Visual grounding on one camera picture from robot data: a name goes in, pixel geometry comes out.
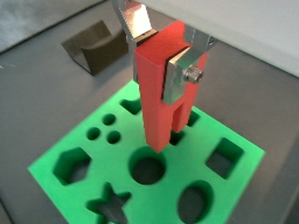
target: metal bracket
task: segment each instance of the metal bracket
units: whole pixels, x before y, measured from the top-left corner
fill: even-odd
[[[138,82],[135,50],[156,33],[146,6],[132,0],[112,0],[118,19],[127,35],[128,51],[134,60],[134,80]]]
[[[184,26],[184,41],[191,47],[179,52],[167,63],[163,102],[168,105],[183,96],[187,82],[200,82],[203,71],[198,68],[198,60],[218,42],[214,37],[188,25]]]

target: hexagon hole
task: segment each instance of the hexagon hole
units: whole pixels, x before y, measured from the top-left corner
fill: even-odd
[[[60,154],[52,172],[64,186],[86,178],[90,161],[90,155],[82,148],[68,150]]]

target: circular hole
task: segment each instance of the circular hole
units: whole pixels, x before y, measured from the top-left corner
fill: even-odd
[[[151,185],[164,176],[164,164],[154,157],[144,157],[135,163],[131,174],[139,184]]]
[[[95,140],[99,138],[100,130],[99,128],[91,128],[87,133],[88,140]]]
[[[107,141],[111,143],[111,144],[115,144],[118,143],[120,140],[120,133],[118,131],[112,131],[108,133],[107,135]]]
[[[106,115],[104,116],[104,118],[103,118],[103,123],[106,124],[106,125],[111,125],[115,121],[116,121],[116,116],[115,115],[112,115],[112,114],[108,114],[108,115]]]

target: star-shaped hole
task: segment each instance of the star-shaped hole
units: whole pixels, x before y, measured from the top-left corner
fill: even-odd
[[[123,206],[131,197],[130,192],[116,194],[112,185],[106,184],[103,199],[94,199],[88,202],[87,208],[95,214],[99,214],[98,224],[127,224],[127,216]]]

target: gray object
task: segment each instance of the gray object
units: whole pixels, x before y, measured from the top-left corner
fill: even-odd
[[[150,39],[156,34],[156,31],[152,30],[144,5],[127,0],[112,0],[112,4],[127,35],[128,49],[134,61],[134,80],[138,82],[135,57],[135,50],[139,45],[138,42],[143,41],[143,39]]]
[[[148,14],[156,30],[172,22]],[[71,33],[100,19],[118,33],[111,3],[103,3],[0,55],[0,193],[16,224],[67,224],[27,167],[132,79],[128,55],[91,77],[62,48]],[[283,223],[294,207],[298,95],[297,77],[220,42],[210,50],[195,105],[266,150],[228,224]]]
[[[0,52],[103,0],[2,0]]]
[[[186,69],[184,79],[192,84],[199,84],[203,77],[203,71],[194,65],[190,65]]]
[[[127,53],[127,35],[123,31],[111,35],[104,21],[99,21],[62,45],[71,58],[95,75]]]
[[[167,72],[163,84],[163,102],[168,105],[174,104],[184,93],[186,81],[183,80],[183,68],[178,65],[178,61],[188,50],[190,48],[179,52],[167,62]]]

